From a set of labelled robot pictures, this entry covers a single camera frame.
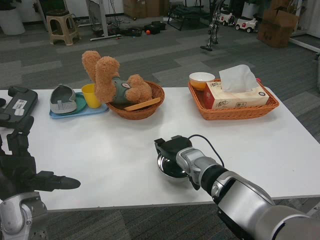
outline stainless steel bowl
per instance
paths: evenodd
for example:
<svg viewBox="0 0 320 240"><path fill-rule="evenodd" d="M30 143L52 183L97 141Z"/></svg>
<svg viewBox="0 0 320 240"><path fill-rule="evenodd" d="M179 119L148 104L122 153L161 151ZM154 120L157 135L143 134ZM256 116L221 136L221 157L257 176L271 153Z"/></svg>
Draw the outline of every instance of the stainless steel bowl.
<svg viewBox="0 0 320 240"><path fill-rule="evenodd" d="M188 180L188 175L178 166L176 161L167 159L159 154L157 165L160 172L171 183L182 183Z"/></svg>

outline green plate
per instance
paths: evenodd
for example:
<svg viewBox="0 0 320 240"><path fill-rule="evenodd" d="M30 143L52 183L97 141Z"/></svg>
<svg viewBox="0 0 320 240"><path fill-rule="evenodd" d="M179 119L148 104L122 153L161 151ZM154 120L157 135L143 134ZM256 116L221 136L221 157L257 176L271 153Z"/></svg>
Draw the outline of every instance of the green plate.
<svg viewBox="0 0 320 240"><path fill-rule="evenodd" d="M73 115L73 114L78 114L80 113L83 109L86 108L87 106L87 102L85 100L85 97L80 94L80 93L76 93L75 94L75 103L76 103L76 110L72 111L72 112L68 112L68 113L62 113L62 114L58 114L59 116L67 116L67 115Z"/></svg>

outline white table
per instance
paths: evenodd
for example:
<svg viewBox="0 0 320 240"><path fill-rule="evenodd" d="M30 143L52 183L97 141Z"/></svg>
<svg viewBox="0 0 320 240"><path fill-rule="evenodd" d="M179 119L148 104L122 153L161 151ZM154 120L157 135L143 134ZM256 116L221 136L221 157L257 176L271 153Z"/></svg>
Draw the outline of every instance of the white table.
<svg viewBox="0 0 320 240"><path fill-rule="evenodd" d="M264 117L207 121L188 88L164 88L165 100L151 117L130 121L104 114L51 119L52 90L37 90L29 151L37 171L53 171L81 181L73 190L41 192L49 210L203 203L212 201L188 181L174 185L157 169L154 140L175 135L206 136L225 167L264 188L272 198L320 196L320 144L281 103ZM10 99L7 91L0 98ZM0 128L4 149L5 135ZM218 158L201 138L193 146Z"/></svg>

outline bowl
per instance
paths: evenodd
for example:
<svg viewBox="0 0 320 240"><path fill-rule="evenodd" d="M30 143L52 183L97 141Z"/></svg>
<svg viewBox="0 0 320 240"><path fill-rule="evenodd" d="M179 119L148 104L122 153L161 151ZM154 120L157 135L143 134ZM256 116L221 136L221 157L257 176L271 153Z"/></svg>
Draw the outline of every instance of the bowl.
<svg viewBox="0 0 320 240"><path fill-rule="evenodd" d="M213 82L215 78L215 75L207 72L194 72L189 75L190 84L199 91L205 90L206 84Z"/></svg>
<svg viewBox="0 0 320 240"><path fill-rule="evenodd" d="M180 184L188 180L188 175L183 171L176 161L169 160L158 154L157 166L165 179L172 184Z"/></svg>

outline plastic stool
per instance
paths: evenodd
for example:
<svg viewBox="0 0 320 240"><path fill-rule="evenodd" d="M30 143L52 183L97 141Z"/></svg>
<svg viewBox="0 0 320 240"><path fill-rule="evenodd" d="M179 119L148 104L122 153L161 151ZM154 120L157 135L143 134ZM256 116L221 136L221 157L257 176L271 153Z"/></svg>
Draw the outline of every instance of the plastic stool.
<svg viewBox="0 0 320 240"><path fill-rule="evenodd" d="M56 20L57 30L52 30L51 21ZM68 10L51 10L46 13L46 22L50 43L54 44L54 40L63 40L67 46L73 45L73 38L79 38L78 27L75 24Z"/></svg>

